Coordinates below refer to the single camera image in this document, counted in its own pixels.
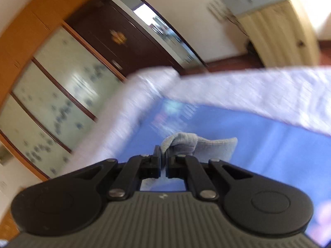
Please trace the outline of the grey sweat pants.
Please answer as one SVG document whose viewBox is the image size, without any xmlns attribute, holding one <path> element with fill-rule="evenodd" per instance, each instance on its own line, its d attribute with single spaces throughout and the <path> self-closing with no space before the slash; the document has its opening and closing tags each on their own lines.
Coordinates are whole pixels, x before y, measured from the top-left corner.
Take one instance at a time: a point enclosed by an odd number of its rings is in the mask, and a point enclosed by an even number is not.
<svg viewBox="0 0 331 248">
<path fill-rule="evenodd" d="M 194 133 L 178 132 L 168 136 L 161 143 L 162 159 L 166 161 L 174 155 L 190 155 L 199 162 L 207 163 L 210 159 L 230 161 L 236 146 L 237 138 L 208 140 Z M 184 191 L 185 183 L 178 178 L 167 178 L 162 166 L 161 176 L 157 179 L 144 179 L 141 191 Z"/>
</svg>

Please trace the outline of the blue patterned bed sheet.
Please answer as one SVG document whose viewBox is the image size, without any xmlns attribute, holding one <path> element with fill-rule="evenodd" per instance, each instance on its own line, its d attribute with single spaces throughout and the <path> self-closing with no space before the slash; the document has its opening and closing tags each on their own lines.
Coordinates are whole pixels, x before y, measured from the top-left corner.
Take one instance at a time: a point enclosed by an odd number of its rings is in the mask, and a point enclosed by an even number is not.
<svg viewBox="0 0 331 248">
<path fill-rule="evenodd" d="M 319 245 L 330 241 L 330 137 L 245 111 L 162 99 L 144 115 L 117 159 L 150 154 L 177 132 L 209 140 L 237 138 L 231 164 L 304 191 L 314 204 L 307 234 Z"/>
</svg>

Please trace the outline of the wardrobe with frosted glass doors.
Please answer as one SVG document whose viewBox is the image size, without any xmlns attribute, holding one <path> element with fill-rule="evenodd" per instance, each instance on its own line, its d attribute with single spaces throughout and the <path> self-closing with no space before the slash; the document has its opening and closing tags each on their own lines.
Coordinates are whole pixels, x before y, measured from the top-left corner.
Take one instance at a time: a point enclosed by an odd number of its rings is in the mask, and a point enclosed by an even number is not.
<svg viewBox="0 0 331 248">
<path fill-rule="evenodd" d="M 68 22 L 92 0 L 31 0 L 1 35 L 1 142 L 55 177 L 124 76 Z"/>
</svg>

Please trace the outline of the white lilac quilt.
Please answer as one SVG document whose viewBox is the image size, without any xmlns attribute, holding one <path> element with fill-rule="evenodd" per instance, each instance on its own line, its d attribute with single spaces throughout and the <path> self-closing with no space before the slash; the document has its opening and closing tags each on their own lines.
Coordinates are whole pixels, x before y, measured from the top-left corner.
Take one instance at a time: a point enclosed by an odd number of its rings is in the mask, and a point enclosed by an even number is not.
<svg viewBox="0 0 331 248">
<path fill-rule="evenodd" d="M 171 67 L 141 69 L 108 95 L 64 175 L 115 157 L 160 98 L 244 110 L 330 134 L 330 67 L 247 69 L 180 77 Z"/>
</svg>

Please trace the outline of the dark wooden door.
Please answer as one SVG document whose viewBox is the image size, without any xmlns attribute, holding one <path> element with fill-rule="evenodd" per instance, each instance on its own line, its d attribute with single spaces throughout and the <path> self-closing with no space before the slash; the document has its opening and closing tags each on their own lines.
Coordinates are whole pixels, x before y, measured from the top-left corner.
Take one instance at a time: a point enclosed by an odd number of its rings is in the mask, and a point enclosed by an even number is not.
<svg viewBox="0 0 331 248">
<path fill-rule="evenodd" d="M 150 67 L 172 67 L 181 75 L 205 68 L 199 59 L 175 60 L 174 54 L 112 0 L 88 0 L 66 23 L 124 76 Z"/>
</svg>

